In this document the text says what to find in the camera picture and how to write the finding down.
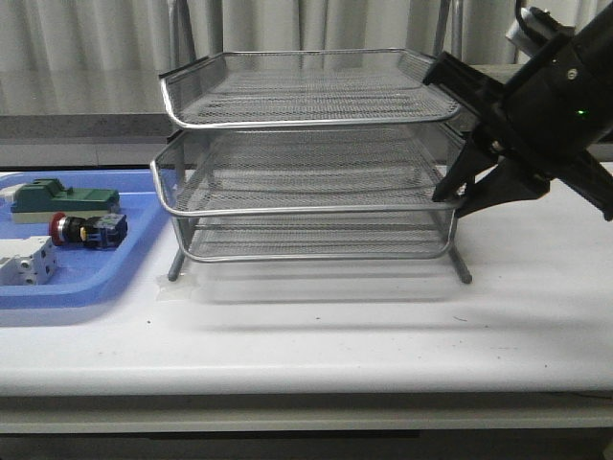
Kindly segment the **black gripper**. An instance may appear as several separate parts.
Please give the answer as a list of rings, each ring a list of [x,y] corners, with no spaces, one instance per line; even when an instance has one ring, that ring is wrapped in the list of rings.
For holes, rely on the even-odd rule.
[[[612,32],[558,34],[502,84],[448,53],[430,67],[435,84],[478,119],[432,199],[464,188],[463,218],[540,199],[561,180],[612,218],[612,176],[588,147],[612,128]]]

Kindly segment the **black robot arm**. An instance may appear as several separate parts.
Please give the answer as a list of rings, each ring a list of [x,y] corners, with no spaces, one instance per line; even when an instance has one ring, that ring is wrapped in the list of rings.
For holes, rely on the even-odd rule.
[[[612,176],[588,151],[612,129],[612,8],[574,32],[532,9],[515,14],[530,60],[501,83],[447,52],[428,69],[435,84],[477,118],[436,202],[459,198],[457,218],[539,199],[561,180],[612,219]]]

